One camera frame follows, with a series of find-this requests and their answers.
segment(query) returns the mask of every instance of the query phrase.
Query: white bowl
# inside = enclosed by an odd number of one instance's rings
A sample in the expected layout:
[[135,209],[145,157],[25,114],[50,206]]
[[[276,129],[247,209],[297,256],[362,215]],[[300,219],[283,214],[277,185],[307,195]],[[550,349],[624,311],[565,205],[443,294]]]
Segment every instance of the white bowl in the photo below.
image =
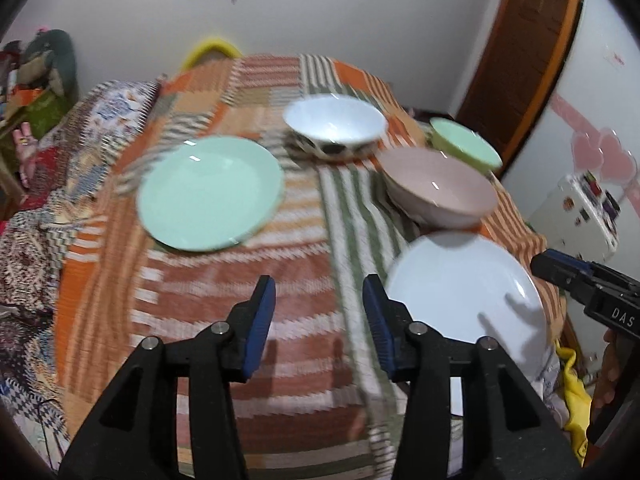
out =
[[361,156],[385,135],[386,118],[373,105],[350,96],[322,94],[292,102],[284,121],[296,142],[321,158]]

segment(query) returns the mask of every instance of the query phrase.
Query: red cloth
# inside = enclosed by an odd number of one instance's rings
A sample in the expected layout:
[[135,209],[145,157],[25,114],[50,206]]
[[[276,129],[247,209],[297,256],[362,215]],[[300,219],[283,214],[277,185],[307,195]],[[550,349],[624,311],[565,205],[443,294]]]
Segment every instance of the red cloth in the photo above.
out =
[[56,146],[38,152],[35,165],[36,170],[31,179],[29,194],[20,205],[20,211],[44,206],[49,193],[59,187],[56,176],[58,169],[58,148]]

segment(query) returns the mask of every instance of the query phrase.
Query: wooden door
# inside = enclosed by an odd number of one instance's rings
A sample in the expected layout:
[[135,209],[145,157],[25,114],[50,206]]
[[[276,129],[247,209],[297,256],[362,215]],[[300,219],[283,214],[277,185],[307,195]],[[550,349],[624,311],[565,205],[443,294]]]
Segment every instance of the wooden door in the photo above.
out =
[[456,119],[500,153],[505,168],[546,104],[574,33],[580,0],[502,0]]

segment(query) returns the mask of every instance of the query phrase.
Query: mint green plate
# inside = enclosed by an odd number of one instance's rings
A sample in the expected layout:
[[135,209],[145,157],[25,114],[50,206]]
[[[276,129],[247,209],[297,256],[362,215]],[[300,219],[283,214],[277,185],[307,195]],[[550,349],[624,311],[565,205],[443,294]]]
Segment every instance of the mint green plate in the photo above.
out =
[[149,234],[183,251],[240,243],[266,224],[284,191],[278,161],[237,137],[187,140],[148,175],[138,215]]

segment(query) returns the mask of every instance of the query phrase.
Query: bed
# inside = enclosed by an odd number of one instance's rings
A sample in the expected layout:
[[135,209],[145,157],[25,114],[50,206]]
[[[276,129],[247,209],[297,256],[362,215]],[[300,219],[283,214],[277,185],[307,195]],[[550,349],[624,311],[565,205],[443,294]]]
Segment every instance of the bed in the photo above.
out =
[[[380,370],[359,286],[420,230],[387,200],[375,156],[319,164],[287,142],[284,107],[306,94],[367,100],[389,122],[380,149],[424,133],[375,76],[322,56],[251,56],[197,66],[169,81],[108,82],[41,142],[36,184],[0,237],[0,396],[55,468],[92,404],[142,338],[195,335],[270,274],[278,300],[262,364],[232,388],[252,478],[354,479],[389,474],[406,396]],[[216,253],[156,243],[136,214],[136,189],[185,140],[260,143],[285,171],[273,220]],[[525,267],[545,249],[495,182],[498,209],[479,232]],[[535,280],[548,341],[564,324],[558,290]],[[557,407],[558,361],[536,387]],[[178,460],[192,472],[187,386],[178,387]],[[461,443],[462,422],[452,423]],[[452,448],[452,470],[462,444]]]

